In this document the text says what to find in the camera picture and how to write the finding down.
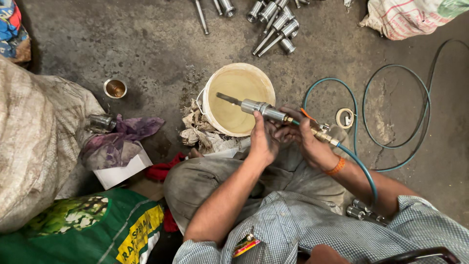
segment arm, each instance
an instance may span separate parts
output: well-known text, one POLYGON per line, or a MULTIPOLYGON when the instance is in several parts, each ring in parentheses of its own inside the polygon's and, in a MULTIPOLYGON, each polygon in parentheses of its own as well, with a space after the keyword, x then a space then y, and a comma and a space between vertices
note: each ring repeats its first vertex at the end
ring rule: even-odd
MULTIPOLYGON (((310 166, 320 168, 323 171, 332 170, 337 163, 339 163, 339 157, 332 152, 327 143, 322 143, 313 136, 310 130, 310 120, 304 118, 301 113, 292 109, 282 107, 280 110, 302 121, 299 128, 285 127, 277 131, 275 136, 278 138, 287 137, 287 139, 296 140, 304 159, 310 166)), ((399 195, 419 196, 396 180, 390 179, 375 171, 370 171, 370 174, 378 190, 378 201, 376 202, 374 210, 385 217, 392 217, 398 212, 399 203, 397 197, 399 195)), ((365 174, 358 165, 346 161, 344 168, 331 177, 360 200, 366 204, 371 204, 373 197, 371 187, 365 174)))
POLYGON ((262 171, 274 161, 279 142, 270 137, 275 126, 254 113, 251 151, 241 166, 200 206, 184 235, 184 241, 214 241, 222 245, 262 171))

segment white box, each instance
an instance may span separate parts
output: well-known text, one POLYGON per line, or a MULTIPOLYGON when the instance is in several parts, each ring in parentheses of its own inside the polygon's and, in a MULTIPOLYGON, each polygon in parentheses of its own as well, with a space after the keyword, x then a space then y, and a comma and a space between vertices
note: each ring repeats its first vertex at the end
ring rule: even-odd
POLYGON ((142 151, 140 151, 137 156, 133 157, 126 167, 94 170, 93 172, 104 189, 108 190, 152 165, 153 163, 142 147, 142 151))

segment checkered shirt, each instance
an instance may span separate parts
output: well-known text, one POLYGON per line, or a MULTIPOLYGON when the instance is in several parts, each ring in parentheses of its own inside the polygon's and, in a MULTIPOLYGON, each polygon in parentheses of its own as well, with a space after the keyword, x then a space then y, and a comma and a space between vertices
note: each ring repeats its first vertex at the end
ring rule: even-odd
MULTIPOLYGON (((387 227, 342 216, 331 202, 278 191, 265 197, 259 210, 234 228, 225 246, 186 241, 174 263, 296 263, 298 250, 310 253, 318 244, 334 248, 351 263, 371 263, 415 249, 447 247, 469 263, 469 231, 416 196, 399 196, 399 213, 387 227), (253 234, 261 243, 232 258, 237 242, 253 234)), ((436 257, 420 263, 445 263, 436 257)))

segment green sack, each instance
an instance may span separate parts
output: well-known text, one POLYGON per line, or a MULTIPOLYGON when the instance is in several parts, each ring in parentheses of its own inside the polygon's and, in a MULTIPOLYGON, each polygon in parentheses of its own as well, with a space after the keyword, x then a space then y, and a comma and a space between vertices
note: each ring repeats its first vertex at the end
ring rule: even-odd
POLYGON ((126 189, 56 200, 0 237, 2 263, 145 264, 163 222, 159 203, 126 189))

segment masking tape roll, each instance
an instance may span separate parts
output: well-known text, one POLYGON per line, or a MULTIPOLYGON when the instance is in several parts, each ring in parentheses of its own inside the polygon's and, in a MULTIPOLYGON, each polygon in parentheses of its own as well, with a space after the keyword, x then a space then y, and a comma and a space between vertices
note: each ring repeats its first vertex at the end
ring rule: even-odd
POLYGON ((348 108, 342 108, 337 112, 337 115, 335 116, 335 122, 340 128, 347 129, 352 127, 353 121, 355 120, 355 114, 352 112, 352 110, 348 108), (342 115, 343 112, 347 112, 348 115, 350 116, 350 123, 348 125, 342 125, 342 122, 340 121, 340 116, 342 115))

